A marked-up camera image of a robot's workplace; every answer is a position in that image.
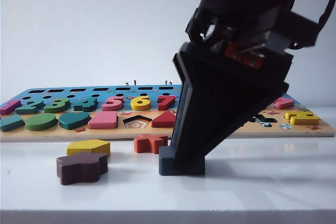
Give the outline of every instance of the wooden puzzle board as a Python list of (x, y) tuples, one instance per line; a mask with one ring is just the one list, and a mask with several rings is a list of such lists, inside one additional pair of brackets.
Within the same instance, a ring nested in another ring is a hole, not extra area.
[[(101, 111), (102, 104), (106, 99), (111, 96), (124, 95), (125, 103), (123, 108), (117, 111), (118, 114), (118, 127), (116, 129), (103, 129), (93, 130), (89, 129), (88, 125), (78, 127), (73, 130), (62, 128), (59, 124), (43, 131), (30, 131), (25, 126), (13, 129), (8, 132), (1, 132), (1, 142), (69, 142), (76, 140), (87, 139), (103, 139), (103, 140), (120, 140), (131, 139), (141, 134), (167, 134), (172, 136), (173, 128), (153, 128), (151, 127), (150, 120), (138, 119), (135, 122), (134, 128), (126, 127), (124, 120), (132, 118), (137, 115), (144, 116), (148, 119), (154, 119), (164, 111), (157, 110), (157, 99), (159, 95), (174, 95), (176, 97), (175, 103), (169, 108), (172, 113), (176, 113), (177, 105), (179, 102), (180, 85), (166, 85), (166, 86), (108, 86), (108, 87), (76, 87), (76, 88), (42, 88), (42, 89), (29, 89), (17, 95), (13, 99), (20, 99), (21, 103), (25, 105), (28, 101), (34, 99), (43, 99), (45, 105), (52, 104), (53, 100), (57, 98), (69, 98), (71, 105), (65, 112), (55, 113), (56, 118), (59, 118), (63, 113), (73, 112), (73, 104), (80, 102), (83, 99), (96, 97), (98, 100), (97, 109), (90, 112), (90, 116)], [(130, 101), (135, 97), (148, 95), (151, 101), (151, 108), (146, 111), (132, 111)], [(284, 95), (285, 98), (291, 98), (289, 95)], [(211, 103), (209, 109), (215, 108)], [(303, 136), (334, 136), (335, 130), (329, 126), (324, 120), (320, 119), (318, 125), (292, 125), (287, 119), (284, 118), (287, 111), (309, 111), (303, 107), (298, 101), (291, 108), (284, 110), (275, 109), (275, 104), (271, 104), (259, 115), (265, 118), (275, 119), (276, 122), (264, 123), (247, 122), (244, 126), (239, 128), (230, 137), (234, 138), (256, 138), (256, 137), (303, 137)], [(12, 112), (9, 115), (1, 115), (1, 118), (6, 118), (15, 114)], [(22, 119), (27, 120), (31, 114), (21, 115)]]

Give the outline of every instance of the white table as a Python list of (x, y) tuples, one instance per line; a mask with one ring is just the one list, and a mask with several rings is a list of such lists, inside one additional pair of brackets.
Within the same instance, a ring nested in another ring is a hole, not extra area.
[[(336, 127), (336, 108), (312, 111)], [(98, 182), (63, 186), (67, 145), (1, 144), (1, 223), (336, 223), (336, 137), (228, 139), (205, 176), (160, 176), (114, 141)]]

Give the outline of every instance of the red component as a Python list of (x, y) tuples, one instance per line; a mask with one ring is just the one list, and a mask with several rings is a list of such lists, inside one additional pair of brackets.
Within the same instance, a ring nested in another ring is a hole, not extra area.
[(151, 152), (159, 153), (160, 146), (168, 145), (167, 135), (143, 134), (134, 138), (134, 151), (137, 153)]
[(307, 128), (309, 128), (309, 129), (311, 129), (313, 131), (317, 131), (317, 130), (321, 129), (320, 127), (317, 127), (316, 125), (313, 126), (313, 127), (307, 127)]
[(75, 131), (76, 131), (76, 133), (84, 132), (84, 131), (86, 131), (86, 128), (81, 128), (81, 129), (78, 129), (78, 130), (75, 130)]
[(255, 69), (259, 69), (263, 65), (264, 63), (263, 57), (253, 55), (250, 52), (238, 54), (237, 53), (238, 51), (239, 51), (238, 44), (230, 41), (225, 50), (225, 56)]
[(174, 127), (174, 123), (176, 120), (176, 115), (174, 115), (170, 111), (165, 111), (161, 115), (159, 115), (157, 118), (154, 118), (152, 120), (152, 127), (157, 128), (170, 128)]
[(158, 110), (167, 110), (175, 102), (174, 95), (160, 95), (157, 97), (157, 102), (159, 103)]

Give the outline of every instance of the robotic arm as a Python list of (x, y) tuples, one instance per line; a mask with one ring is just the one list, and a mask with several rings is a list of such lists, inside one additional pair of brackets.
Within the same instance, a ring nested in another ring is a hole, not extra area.
[[(182, 91), (161, 175), (203, 174), (207, 153), (286, 93), (293, 56), (285, 49), (313, 46), (335, 3), (317, 24), (293, 13), (294, 1), (201, 0), (186, 28), (191, 42), (173, 59)], [(212, 98), (215, 111), (205, 108)]]

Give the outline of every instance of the green oval piece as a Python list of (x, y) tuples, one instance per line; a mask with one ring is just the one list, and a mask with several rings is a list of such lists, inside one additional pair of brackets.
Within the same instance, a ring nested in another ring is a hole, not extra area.
[(31, 116), (25, 123), (30, 131), (43, 131), (57, 124), (57, 119), (54, 114), (43, 113)]
[(35, 114), (39, 108), (43, 108), (44, 103), (42, 99), (31, 100), (27, 102), (27, 105), (21, 106), (15, 109), (16, 114)]
[(53, 101), (52, 105), (44, 107), (45, 113), (58, 113), (67, 110), (70, 105), (68, 98), (57, 98)]
[(18, 128), (24, 125), (25, 122), (22, 120), (19, 115), (11, 115), (6, 118), (0, 119), (0, 130), (2, 132), (11, 131), (15, 128)]
[(69, 112), (62, 114), (59, 118), (59, 124), (67, 129), (67, 130), (72, 130), (74, 128), (81, 127), (85, 124), (87, 124), (91, 117), (90, 113), (88, 112)]

